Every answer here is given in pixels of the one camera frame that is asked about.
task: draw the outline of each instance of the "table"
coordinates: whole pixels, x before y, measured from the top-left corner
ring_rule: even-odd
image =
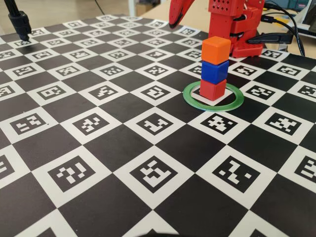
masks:
[[[204,112],[181,92],[207,33],[167,24],[105,15],[1,36],[2,237],[315,236],[316,60],[230,58],[245,101]]]
[[[197,0],[195,1],[186,16],[183,18],[181,24],[197,28],[199,30],[208,32],[209,22],[210,22],[210,12],[208,12],[208,1],[209,0]],[[169,6],[170,0],[165,3],[153,8],[152,10],[146,12],[143,17],[151,19],[159,19],[168,21],[169,19]],[[272,32],[286,32],[283,28],[277,26],[276,24],[269,24],[261,22],[258,27],[259,33],[272,33]],[[305,55],[310,58],[316,58],[316,39],[309,38],[306,36],[300,36],[303,41],[305,48]],[[276,50],[277,44],[267,44],[267,48]],[[297,47],[296,38],[293,38],[292,44],[288,46],[288,51],[292,54],[300,55],[300,51]]]

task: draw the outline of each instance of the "green circle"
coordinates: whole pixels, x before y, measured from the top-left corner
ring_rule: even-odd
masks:
[[[222,105],[222,106],[204,105],[204,104],[196,101],[191,96],[191,92],[194,89],[196,89],[199,85],[200,85],[200,81],[193,82],[193,83],[187,85],[187,87],[184,88],[184,91],[183,91],[183,98],[185,99],[185,101],[189,105],[191,105],[197,109],[205,110],[205,111],[212,111],[212,112],[225,112],[225,111],[234,110],[234,109],[238,108],[240,105],[242,105],[242,103],[243,103],[243,100],[244,100],[243,93],[234,85],[227,83],[226,88],[228,90],[231,90],[236,96],[236,99],[234,102],[232,102],[228,105]]]

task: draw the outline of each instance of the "cable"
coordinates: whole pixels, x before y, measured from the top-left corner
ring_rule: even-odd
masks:
[[[290,13],[288,13],[286,10],[284,10],[282,7],[280,7],[280,6],[278,6],[278,5],[275,5],[275,4],[265,3],[265,4],[264,4],[264,7],[265,7],[265,8],[269,8],[269,9],[274,9],[274,10],[282,11],[282,12],[284,12],[286,15],[289,16],[289,18],[293,21],[293,24],[294,24],[294,32],[295,32],[294,35],[295,35],[295,37],[296,37],[296,39],[297,39],[298,48],[299,48],[299,50],[300,50],[301,55],[302,55],[302,56],[305,56],[304,46],[303,46],[303,43],[302,43],[302,41],[301,41],[301,38],[300,38],[300,36],[299,36],[299,34],[298,34],[298,28],[297,28],[297,25],[296,25],[296,22],[295,22],[293,16],[292,16]]]
[[[95,3],[97,4],[97,6],[98,6],[98,8],[100,9],[100,11],[102,12],[102,15],[104,15],[104,12],[103,12],[102,8],[100,7],[99,3],[97,2],[97,0],[94,0],[94,1],[95,1]]]

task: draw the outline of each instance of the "black square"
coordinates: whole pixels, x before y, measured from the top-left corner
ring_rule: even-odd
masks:
[[[151,211],[114,175],[100,181],[59,210],[79,237],[91,234],[121,237]]]
[[[277,174],[251,211],[288,236],[313,237],[315,198],[315,193]]]
[[[143,66],[146,66],[148,64],[153,63],[153,61],[136,55],[136,56],[133,56],[133,57],[130,57],[127,59],[123,59],[119,63],[122,64],[123,66],[126,66],[126,67],[132,69],[132,70],[136,70],[138,68],[141,68]]]
[[[180,71],[176,71],[159,80],[159,82],[179,91],[183,91],[188,84],[196,81],[199,81],[199,79]]]
[[[108,124],[109,122],[105,121],[96,113],[93,113],[73,123],[73,125],[84,135],[89,135],[90,133],[95,132]]]
[[[251,76],[252,74],[254,74],[255,72],[257,72],[256,69],[253,69],[253,68],[249,68],[249,67],[246,67],[244,65],[240,65],[236,68],[233,69],[234,72],[238,72],[238,73],[241,73],[241,74],[244,74],[246,76]]]
[[[316,121],[316,114],[312,113],[316,111],[316,103],[289,93],[285,93],[273,107],[313,123]]]
[[[264,87],[254,85],[249,90],[246,91],[248,94],[257,96],[263,100],[268,100],[275,94],[275,91],[265,89]]]
[[[285,66],[285,65],[282,65],[280,68],[277,69],[278,72],[281,72],[281,73],[285,73],[285,74],[288,74],[290,76],[296,76],[298,75],[302,70],[298,70],[298,69],[295,69],[295,68],[291,68],[289,66]]]
[[[15,236],[54,209],[54,204],[29,173],[1,189],[1,235]]]
[[[114,172],[152,144],[125,125],[120,125],[84,146]]]
[[[286,134],[293,135],[302,123],[288,118],[284,115],[274,113],[265,122],[265,124]]]
[[[148,131],[152,135],[157,135],[173,125],[173,123],[165,119],[164,117],[153,113],[147,118],[139,121],[137,125],[140,126],[142,129]]]
[[[157,107],[183,122],[189,122],[203,113],[202,110],[196,109],[185,102],[182,93],[161,103]]]
[[[163,47],[160,47],[160,49],[168,51],[170,53],[177,54],[177,53],[180,53],[180,52],[187,50],[189,48],[185,47],[183,45],[177,44],[177,43],[171,43],[171,44],[165,45]]]
[[[130,72],[112,79],[111,82],[127,91],[133,91],[153,82],[153,80],[137,72]]]
[[[104,79],[93,72],[81,73],[63,80],[63,83],[70,86],[75,91],[84,90],[101,82],[104,82]]]
[[[189,125],[184,125],[156,146],[196,172],[225,144]]]
[[[0,180],[13,172],[14,169],[5,155],[0,156]]]
[[[294,173],[316,183],[315,168],[316,161],[308,156],[305,156]]]
[[[44,124],[46,124],[45,121],[38,114],[32,114],[10,123],[15,132],[19,135],[32,131]]]
[[[13,146],[28,168],[34,170],[79,147],[80,143],[62,126],[57,125],[25,138]]]
[[[252,124],[228,145],[276,172],[297,147]]]
[[[0,101],[0,121],[37,108],[39,105],[26,93]]]
[[[219,102],[218,105],[227,105],[235,100],[234,95],[227,96],[224,100]],[[237,109],[227,111],[240,119],[243,119],[247,122],[254,122],[260,114],[263,113],[269,106],[263,103],[260,103],[256,100],[250,99],[248,97],[244,98],[243,104]]]
[[[296,79],[288,78],[268,71],[262,73],[260,76],[254,79],[254,81],[275,87],[283,91],[288,91],[292,86],[294,86],[297,83]]]
[[[193,175],[155,212],[177,232],[185,236],[229,236],[247,209]]]
[[[213,171],[213,174],[244,193],[260,172],[229,156]]]
[[[143,164],[135,168],[130,174],[144,185],[152,193],[155,193],[169,180],[171,180],[178,172],[170,166],[153,156]],[[157,182],[152,182],[151,178],[156,177]]]
[[[262,69],[269,69],[270,67],[274,66],[275,64],[277,64],[276,61],[274,60],[270,60],[267,58],[261,58],[258,56],[255,57],[247,57],[244,60],[242,60],[242,63],[246,63],[252,66],[255,66],[257,68],[262,68]]]
[[[192,64],[193,62],[190,59],[183,58],[178,55],[174,55],[164,60],[161,60],[160,63],[168,65],[169,67],[172,67],[178,70]]]
[[[206,120],[202,121],[201,124],[225,135],[237,125],[237,122],[221,116],[220,114],[214,113]]]
[[[95,174],[95,171],[80,156],[76,156],[48,171],[48,174],[65,192]]]

